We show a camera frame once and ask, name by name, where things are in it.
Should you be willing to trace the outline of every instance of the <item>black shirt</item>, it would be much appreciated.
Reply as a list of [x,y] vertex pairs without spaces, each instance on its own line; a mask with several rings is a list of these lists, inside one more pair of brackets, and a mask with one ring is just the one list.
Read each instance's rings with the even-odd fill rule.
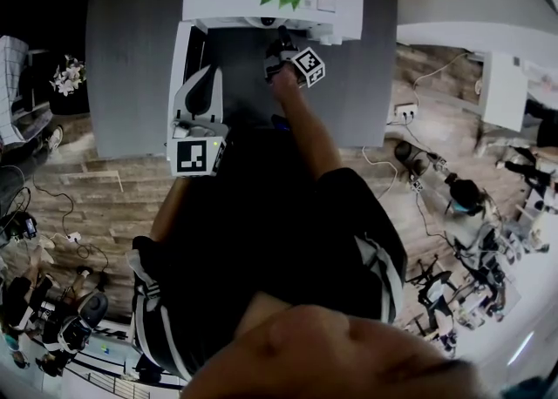
[[365,182],[348,168],[315,182],[289,132],[260,130],[233,140],[217,177],[193,180],[172,244],[138,238],[134,249],[193,373],[232,341],[259,291],[379,319],[382,281],[355,237],[405,279],[405,250]]

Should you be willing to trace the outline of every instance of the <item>table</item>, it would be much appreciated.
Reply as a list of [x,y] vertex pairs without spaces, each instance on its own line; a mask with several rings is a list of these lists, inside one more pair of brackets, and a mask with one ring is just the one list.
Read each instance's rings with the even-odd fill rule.
[[[398,0],[364,0],[362,40],[312,43],[327,77],[309,93],[338,146],[381,146],[395,70]],[[163,154],[168,86],[182,0],[90,0],[88,92],[98,153],[104,158]],[[208,57],[223,68],[228,117],[278,112],[263,80],[270,32],[210,30]],[[307,44],[296,39],[301,48]]]

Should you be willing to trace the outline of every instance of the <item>hand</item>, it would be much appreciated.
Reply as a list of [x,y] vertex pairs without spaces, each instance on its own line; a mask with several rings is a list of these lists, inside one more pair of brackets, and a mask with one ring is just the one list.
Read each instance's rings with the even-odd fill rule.
[[295,66],[287,63],[271,79],[273,95],[279,102],[287,101],[300,93]]

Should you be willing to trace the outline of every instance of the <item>gray table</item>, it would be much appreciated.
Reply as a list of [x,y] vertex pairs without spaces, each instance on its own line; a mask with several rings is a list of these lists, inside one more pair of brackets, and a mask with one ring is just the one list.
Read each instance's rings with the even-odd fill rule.
[[[338,146],[381,146],[395,68],[398,0],[364,0],[361,41],[311,45],[326,79],[307,91]],[[86,60],[101,157],[164,153],[174,40],[182,0],[90,0]],[[280,113],[262,78],[274,31],[211,30],[208,59],[223,69],[225,116],[266,124]]]

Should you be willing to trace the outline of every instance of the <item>wooden floor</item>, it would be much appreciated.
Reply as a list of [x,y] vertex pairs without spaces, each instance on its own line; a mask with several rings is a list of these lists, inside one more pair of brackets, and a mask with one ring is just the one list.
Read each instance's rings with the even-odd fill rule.
[[[460,51],[440,48],[411,50],[398,49],[398,69],[393,81],[392,103],[416,103],[410,82],[420,75],[436,71]],[[474,82],[480,77],[480,66],[461,58],[446,71],[421,85],[431,86],[437,91],[445,91],[456,97],[475,101]],[[99,159],[95,151],[95,138],[88,117],[64,118],[58,121],[65,129],[65,140],[48,163],[36,174],[37,186],[51,193],[66,193],[65,197],[52,198],[37,191],[32,183],[29,211],[38,222],[41,234],[51,237],[55,233],[78,232],[82,244],[93,244],[107,255],[110,276],[107,294],[110,299],[109,317],[125,321],[131,314],[133,296],[132,271],[126,264],[125,253],[131,248],[132,239],[149,232],[152,220],[160,203],[172,184],[168,164],[162,157],[141,159]],[[409,128],[422,143],[443,155],[450,168],[461,178],[474,179],[486,188],[496,201],[502,214],[514,214],[514,205],[527,196],[527,186],[521,179],[505,170],[496,170],[495,157],[476,159],[473,157],[479,119],[471,113],[441,103],[423,100],[418,116]],[[386,134],[385,147],[367,149],[370,160],[390,160],[403,173],[403,168],[393,158],[393,147],[399,139],[414,142],[409,132],[401,126],[390,126]],[[355,169],[372,191],[379,196],[391,183],[393,170],[388,165],[368,165],[360,149],[343,149],[342,155],[347,166]],[[445,267],[461,270],[452,257],[447,244],[441,238],[430,238],[425,234],[423,220],[415,205],[415,195],[406,183],[405,176],[398,179],[389,194],[381,199],[386,212],[397,228],[409,254],[409,276],[416,271],[416,261],[428,261],[438,254]],[[426,216],[431,233],[439,231]],[[63,287],[71,284],[75,268],[86,264],[101,270],[105,259],[99,252],[86,256],[83,248],[68,243],[64,237],[56,236],[55,250],[51,251],[56,263],[49,271]],[[10,266],[10,278],[23,272],[27,264],[24,245],[10,244],[2,256]],[[93,286],[96,276],[90,277]],[[422,313],[416,302],[416,291],[405,287],[405,311],[398,319],[405,325],[414,315]]]

